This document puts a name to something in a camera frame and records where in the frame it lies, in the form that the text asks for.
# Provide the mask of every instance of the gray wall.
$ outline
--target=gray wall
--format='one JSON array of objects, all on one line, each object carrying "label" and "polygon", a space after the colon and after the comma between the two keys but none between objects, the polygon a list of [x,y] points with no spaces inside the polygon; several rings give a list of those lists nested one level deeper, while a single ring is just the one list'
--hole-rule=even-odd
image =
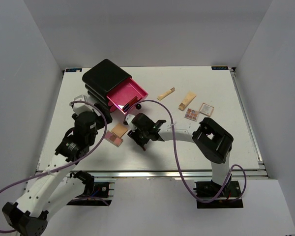
[{"label": "gray wall", "polygon": [[295,224],[295,0],[272,2],[237,78],[266,168],[279,180]]},{"label": "gray wall", "polygon": [[[0,189],[34,174],[61,71],[22,0],[0,0]],[[1,208],[24,185],[0,195]]]},{"label": "gray wall", "polygon": [[272,0],[25,0],[61,68],[237,66]]}]

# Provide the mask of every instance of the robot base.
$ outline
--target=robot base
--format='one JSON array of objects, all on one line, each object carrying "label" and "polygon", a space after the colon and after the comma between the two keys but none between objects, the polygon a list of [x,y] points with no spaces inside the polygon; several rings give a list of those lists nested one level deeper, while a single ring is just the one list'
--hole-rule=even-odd
[{"label": "robot base", "polygon": [[[194,188],[194,190],[197,192],[199,198],[209,200],[214,197],[218,191],[217,186],[214,185],[212,181],[196,182],[196,188]],[[197,209],[243,208],[242,199],[232,202],[232,200],[237,198],[240,194],[241,190],[238,181],[231,181],[217,200],[209,204],[203,204],[197,201]]]}]

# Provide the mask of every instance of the pink tray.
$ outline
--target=pink tray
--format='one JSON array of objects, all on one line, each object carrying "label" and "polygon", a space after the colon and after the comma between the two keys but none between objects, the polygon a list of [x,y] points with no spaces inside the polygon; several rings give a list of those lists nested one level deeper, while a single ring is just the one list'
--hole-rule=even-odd
[{"label": "pink tray", "polygon": [[135,96],[138,97],[138,100],[142,100],[148,96],[148,93],[134,82],[131,77],[128,77],[107,94],[109,99],[108,105],[112,106],[114,104],[115,107],[125,114],[122,108]]}]

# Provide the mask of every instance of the beige tube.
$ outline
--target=beige tube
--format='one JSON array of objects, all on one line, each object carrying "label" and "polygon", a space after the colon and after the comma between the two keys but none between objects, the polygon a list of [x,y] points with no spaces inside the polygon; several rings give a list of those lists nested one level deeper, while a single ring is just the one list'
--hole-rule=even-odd
[{"label": "beige tube", "polygon": [[185,110],[185,108],[188,106],[188,104],[196,97],[196,95],[193,92],[188,92],[181,104],[179,105],[179,110]]},{"label": "beige tube", "polygon": [[166,93],[160,95],[157,97],[157,100],[161,101],[162,99],[164,99],[165,97],[167,97],[169,94],[171,94],[172,92],[175,91],[175,88],[171,88],[170,90],[168,90]]}]

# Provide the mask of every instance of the black label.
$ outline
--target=black label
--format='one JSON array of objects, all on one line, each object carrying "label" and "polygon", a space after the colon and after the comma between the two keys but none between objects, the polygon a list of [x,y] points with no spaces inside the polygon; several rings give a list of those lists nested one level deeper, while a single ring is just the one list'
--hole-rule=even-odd
[{"label": "black label", "polygon": [[82,72],[82,68],[68,68],[65,72]]},{"label": "black label", "polygon": [[212,70],[228,70],[227,66],[211,66]]}]

